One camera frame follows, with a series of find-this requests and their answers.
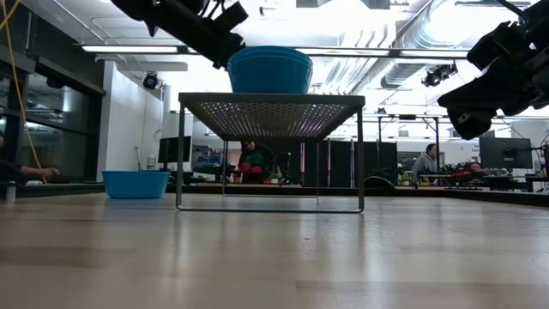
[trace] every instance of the wooden floor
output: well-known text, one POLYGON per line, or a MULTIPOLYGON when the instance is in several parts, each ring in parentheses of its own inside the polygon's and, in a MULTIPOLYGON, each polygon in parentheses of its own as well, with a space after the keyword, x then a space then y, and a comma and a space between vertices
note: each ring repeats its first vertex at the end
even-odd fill
MULTIPOLYGON (((185 198, 204 207, 315 202, 185 198)), ((355 208, 356 202, 323 198, 321 206, 355 208)), ((366 198, 362 215, 182 213, 174 210, 173 196, 131 202, 104 195, 0 206, 0 307, 6 309, 548 304, 544 209, 366 198)))

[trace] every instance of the robotic arm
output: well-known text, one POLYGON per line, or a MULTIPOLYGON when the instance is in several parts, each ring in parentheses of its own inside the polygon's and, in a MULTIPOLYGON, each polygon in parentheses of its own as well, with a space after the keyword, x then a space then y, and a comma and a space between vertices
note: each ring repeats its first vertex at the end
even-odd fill
POLYGON ((520 22, 503 22, 482 37, 468 53, 482 76, 438 99, 465 139, 489 130, 498 109, 513 116, 549 104, 549 0, 524 11, 497 1, 517 13, 520 22))
MULTIPOLYGON (((215 68, 227 66, 230 56, 245 48, 241 36, 231 30, 248 18, 244 8, 236 2, 215 20, 202 17, 208 7, 204 0, 112 0, 126 15, 145 21, 149 34, 158 29, 171 34, 187 46, 214 62, 215 68)), ((214 10, 223 4, 217 0, 214 10)))

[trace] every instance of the blue bowl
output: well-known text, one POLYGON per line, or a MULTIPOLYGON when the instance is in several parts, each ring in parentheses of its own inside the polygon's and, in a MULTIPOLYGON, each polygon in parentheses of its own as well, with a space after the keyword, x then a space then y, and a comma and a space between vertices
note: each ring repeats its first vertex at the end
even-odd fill
POLYGON ((166 192, 169 176, 162 172, 103 171, 110 198, 160 198, 166 192))
POLYGON ((242 51, 237 52, 236 54, 232 55, 232 57, 229 59, 229 63, 235 63, 242 59, 246 59, 251 55, 284 55, 288 56, 290 58, 294 58, 296 60, 303 60, 304 63, 308 64, 312 67, 312 60, 309 58, 309 56, 305 55, 301 51, 297 51, 293 48, 287 48, 287 47, 280 47, 280 46, 252 46, 248 48, 244 48, 242 51))
POLYGON ((234 93, 307 94, 312 61, 291 48, 248 47, 229 59, 228 71, 234 93))

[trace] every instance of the cable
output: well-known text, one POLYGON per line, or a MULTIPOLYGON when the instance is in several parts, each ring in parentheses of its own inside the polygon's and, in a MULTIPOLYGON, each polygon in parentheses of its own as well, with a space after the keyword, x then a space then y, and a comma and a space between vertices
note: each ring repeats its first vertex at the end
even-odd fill
POLYGON ((506 9, 510 10, 511 12, 517 14, 521 20, 524 21, 524 12, 517 8, 515 5, 508 3, 506 0, 496 0, 499 4, 504 6, 506 9))
POLYGON ((11 33, 9 31, 9 18, 11 17, 11 14, 15 12, 15 9, 19 5, 20 0, 15 0, 15 4, 13 8, 10 11, 10 14, 6 11, 6 3, 4 2, 3 8, 3 16, 4 20, 0 24, 0 30, 5 26, 6 27, 6 35, 8 37, 8 50, 9 50, 9 58, 11 60, 11 69, 14 74, 15 79, 15 91, 17 92, 17 99, 19 100, 19 106, 21 107, 21 118, 23 119, 23 124, 25 128, 27 128, 27 138, 28 143, 31 146, 31 150, 33 151, 34 160, 36 161, 36 165, 38 166, 38 169, 40 170, 40 174, 42 176, 42 181, 47 184, 47 181, 45 180, 45 175, 42 173, 42 166, 40 165, 40 161, 38 160, 38 155, 36 154, 36 148, 34 148, 33 138, 31 137, 31 131, 27 126, 27 115, 25 113, 25 106, 23 105, 23 98, 21 96, 21 89, 19 88, 19 82, 17 81, 17 69, 15 67, 15 57, 14 57, 14 50, 11 45, 11 33))
POLYGON ((164 130, 162 130, 162 127, 164 126, 164 86, 160 87, 160 101, 162 104, 160 104, 160 122, 158 123, 158 130, 154 132, 153 136, 156 139, 162 139, 162 136, 164 135, 164 130))
POLYGON ((209 0, 206 2, 206 5, 204 5, 204 8, 202 8, 202 11, 200 11, 200 16, 204 17, 204 14, 206 14, 206 11, 208 10, 209 6, 209 0))
POLYGON ((220 5, 221 5, 221 3, 224 3, 224 2, 225 2, 225 1, 223 1, 223 0, 217 0, 217 3, 215 3, 214 8, 213 8, 212 11, 209 12, 209 14, 208 14, 208 18, 209 18, 209 19, 211 19, 212 16, 214 16, 214 13, 215 13, 215 11, 217 10, 217 8, 219 8, 220 5))
POLYGON ((3 14, 3 21, 0 23, 0 30, 3 29, 4 26, 6 26, 6 24, 8 23, 9 19, 11 18, 11 16, 15 13, 15 10, 17 9, 17 7, 19 6, 19 2, 21 0, 15 0, 15 3, 14 3, 14 6, 11 7, 11 10, 9 11, 9 13, 6 15, 6 2, 4 1, 3 3, 3 11, 4 11, 4 14, 3 14))

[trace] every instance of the table leg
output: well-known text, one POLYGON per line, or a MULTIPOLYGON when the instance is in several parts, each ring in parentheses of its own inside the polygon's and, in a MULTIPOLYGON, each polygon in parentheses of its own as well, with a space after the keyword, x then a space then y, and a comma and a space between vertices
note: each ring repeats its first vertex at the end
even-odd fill
POLYGON ((357 130, 358 130, 358 143, 357 143, 357 158, 359 169, 359 211, 364 210, 364 145, 363 145, 363 127, 362 127, 362 108, 357 112, 357 130))
POLYGON ((317 199, 320 197, 320 142, 317 142, 317 199))
POLYGON ((526 179, 526 183, 528 186, 526 192, 534 192, 534 182, 530 179, 526 179))
POLYGON ((185 105, 181 103, 181 110, 179 112, 179 135, 178 135, 178 174, 176 179, 176 196, 175 206, 180 209, 182 207, 182 195, 183 195, 183 158, 185 152, 185 105))
POLYGON ((222 176, 222 180, 221 180, 221 194, 223 196, 225 196, 225 183, 226 183, 226 169, 227 167, 229 166, 229 162, 228 162, 228 152, 229 152, 229 142, 227 141, 223 141, 223 158, 222 158, 222 162, 221 162, 221 176, 222 176))

